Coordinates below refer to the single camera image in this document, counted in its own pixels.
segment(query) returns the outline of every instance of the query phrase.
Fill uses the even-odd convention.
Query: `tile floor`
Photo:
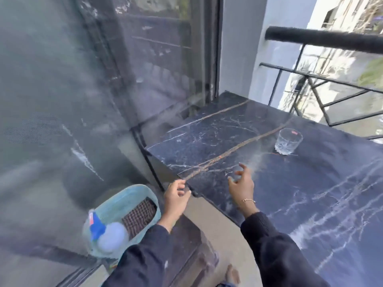
[[[261,277],[253,254],[239,227],[232,223],[204,198],[191,197],[185,215],[206,235],[219,254],[219,264],[200,287],[214,287],[223,278],[228,264],[233,264],[241,277],[240,287],[262,287]],[[98,287],[107,278],[104,267],[90,276],[82,287]]]

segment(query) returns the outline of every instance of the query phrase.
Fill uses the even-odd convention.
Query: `basket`
[[[123,252],[129,246],[138,244],[144,237],[146,231],[151,226],[156,224],[161,217],[157,197],[149,187],[142,184],[131,185],[121,190],[119,193],[115,194],[95,209],[95,212],[97,213],[100,220],[103,222],[103,224],[107,225],[112,222],[120,222],[124,216],[131,212],[145,198],[151,199],[151,201],[153,201],[157,207],[154,218],[135,237],[129,237],[129,241],[125,245],[122,245],[118,250],[111,254],[102,253],[97,247],[97,242],[92,241],[89,230],[89,218],[87,218],[82,229],[82,234],[88,253],[98,258],[110,258],[119,260]]]

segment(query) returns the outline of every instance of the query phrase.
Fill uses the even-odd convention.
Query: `blue bottle cap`
[[[92,241],[98,240],[98,238],[105,233],[106,226],[100,221],[96,212],[89,212],[89,229],[92,236]]]

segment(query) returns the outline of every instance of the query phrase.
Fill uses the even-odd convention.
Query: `foot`
[[[237,286],[241,282],[241,280],[239,279],[239,272],[237,269],[234,269],[232,264],[227,266],[225,279],[228,283],[231,283],[235,286]]]

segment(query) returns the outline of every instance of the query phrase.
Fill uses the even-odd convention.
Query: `balcony railing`
[[[316,75],[310,72],[303,72],[298,70],[298,64],[302,57],[302,54],[306,45],[322,46],[322,47],[328,47],[328,48],[339,48],[344,50],[360,51],[360,52],[366,52],[366,53],[383,54],[383,37],[376,36],[376,35],[357,34],[357,33],[329,32],[329,31],[271,26],[266,30],[266,40],[275,40],[275,41],[302,44],[302,48],[299,53],[294,69],[272,65],[269,63],[260,64],[260,66],[278,70],[278,75],[276,77],[274,87],[273,87],[270,100],[268,103],[269,105],[271,105],[271,102],[273,101],[275,91],[277,89],[282,72],[289,72],[289,73],[300,75],[302,77],[302,79],[300,80],[300,83],[301,83],[300,88],[298,90],[291,92],[292,103],[291,103],[289,112],[295,112],[298,116],[302,116],[302,113],[298,109],[298,104],[304,95],[304,89],[308,88],[312,91],[313,95],[315,96],[315,99],[319,105],[319,108],[323,113],[324,120],[326,124],[330,127],[343,125],[343,124],[358,121],[358,120],[364,120],[364,119],[378,116],[378,115],[383,115],[383,110],[379,110],[369,114],[359,115],[350,119],[345,119],[345,120],[336,121],[336,122],[331,121],[326,112],[327,107],[364,95],[368,92],[376,92],[379,94],[383,94],[383,91],[378,89],[371,89],[368,87],[355,85],[349,82],[335,80],[335,79],[324,77],[321,75]],[[322,100],[320,99],[317,87],[326,83],[336,83],[339,85],[350,86],[355,89],[358,89],[359,91],[357,91],[354,94],[351,94],[343,98],[337,99],[335,101],[324,104]],[[371,135],[364,138],[368,140],[374,140],[374,139],[383,138],[383,135]]]

